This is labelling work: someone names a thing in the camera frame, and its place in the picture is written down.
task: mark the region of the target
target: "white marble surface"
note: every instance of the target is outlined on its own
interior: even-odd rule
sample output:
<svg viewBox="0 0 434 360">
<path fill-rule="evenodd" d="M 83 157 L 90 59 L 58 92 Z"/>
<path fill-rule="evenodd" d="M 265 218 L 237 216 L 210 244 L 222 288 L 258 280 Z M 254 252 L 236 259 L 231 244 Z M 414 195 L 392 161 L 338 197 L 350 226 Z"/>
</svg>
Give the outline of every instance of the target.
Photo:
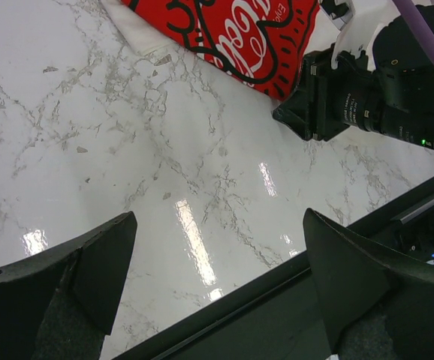
<svg viewBox="0 0 434 360">
<path fill-rule="evenodd" d="M 349 131 L 302 142 L 275 104 L 176 45 L 138 57 L 96 0 L 0 0 L 0 265 L 132 210 L 111 359 L 434 176 L 434 154 Z"/>
</svg>

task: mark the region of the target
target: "red fabric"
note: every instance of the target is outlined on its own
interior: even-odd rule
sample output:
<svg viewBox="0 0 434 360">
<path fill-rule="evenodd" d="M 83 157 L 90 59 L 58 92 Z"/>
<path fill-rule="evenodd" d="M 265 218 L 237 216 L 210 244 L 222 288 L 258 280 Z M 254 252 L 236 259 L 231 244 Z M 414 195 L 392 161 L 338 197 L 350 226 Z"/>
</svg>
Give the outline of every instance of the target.
<svg viewBox="0 0 434 360">
<path fill-rule="evenodd" d="M 297 83 L 317 0 L 122 0 L 152 26 L 273 98 Z"/>
</svg>

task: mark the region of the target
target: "white lettering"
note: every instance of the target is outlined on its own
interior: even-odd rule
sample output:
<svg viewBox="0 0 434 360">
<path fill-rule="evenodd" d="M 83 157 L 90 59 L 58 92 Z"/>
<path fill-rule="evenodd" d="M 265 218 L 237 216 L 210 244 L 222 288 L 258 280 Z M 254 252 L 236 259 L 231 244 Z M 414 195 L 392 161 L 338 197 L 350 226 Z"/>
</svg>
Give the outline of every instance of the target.
<svg viewBox="0 0 434 360">
<path fill-rule="evenodd" d="M 232 19 L 225 20 L 225 32 L 219 36 L 215 45 L 240 73 L 246 77 L 254 77 L 264 62 L 267 53 L 267 41 L 262 31 L 255 25 L 259 20 L 265 20 L 270 12 L 270 0 L 252 0 L 254 8 L 245 0 L 234 0 L 232 3 Z M 264 15 L 259 17 L 257 12 L 262 10 Z M 244 35 L 257 33 L 258 36 L 250 36 L 246 41 Z M 243 58 L 240 50 L 248 42 L 256 59 Z M 215 65 L 222 67 L 223 64 L 214 58 Z"/>
<path fill-rule="evenodd" d="M 287 9 L 285 8 L 285 6 L 283 4 L 279 4 L 277 6 L 276 17 L 274 18 L 274 21 L 281 22 L 282 21 L 281 16 L 284 15 L 286 12 Z"/>
</svg>

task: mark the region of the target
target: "white cloth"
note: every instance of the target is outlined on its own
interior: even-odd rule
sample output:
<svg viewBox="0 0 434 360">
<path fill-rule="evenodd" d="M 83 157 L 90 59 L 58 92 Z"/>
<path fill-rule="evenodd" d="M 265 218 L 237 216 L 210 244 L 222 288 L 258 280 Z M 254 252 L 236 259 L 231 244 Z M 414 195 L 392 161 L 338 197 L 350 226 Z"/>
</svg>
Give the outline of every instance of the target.
<svg viewBox="0 0 434 360">
<path fill-rule="evenodd" d="M 120 0 L 101 0 L 101 3 L 136 54 L 146 55 L 173 42 Z"/>
</svg>

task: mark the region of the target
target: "purple cable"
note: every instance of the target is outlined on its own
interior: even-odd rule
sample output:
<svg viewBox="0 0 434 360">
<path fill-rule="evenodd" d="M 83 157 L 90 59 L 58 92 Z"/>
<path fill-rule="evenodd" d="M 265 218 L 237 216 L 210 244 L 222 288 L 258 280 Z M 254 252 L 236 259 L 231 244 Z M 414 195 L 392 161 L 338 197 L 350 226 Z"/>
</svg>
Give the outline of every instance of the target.
<svg viewBox="0 0 434 360">
<path fill-rule="evenodd" d="M 412 0 L 392 0 L 420 47 L 434 64 L 434 33 Z"/>
</svg>

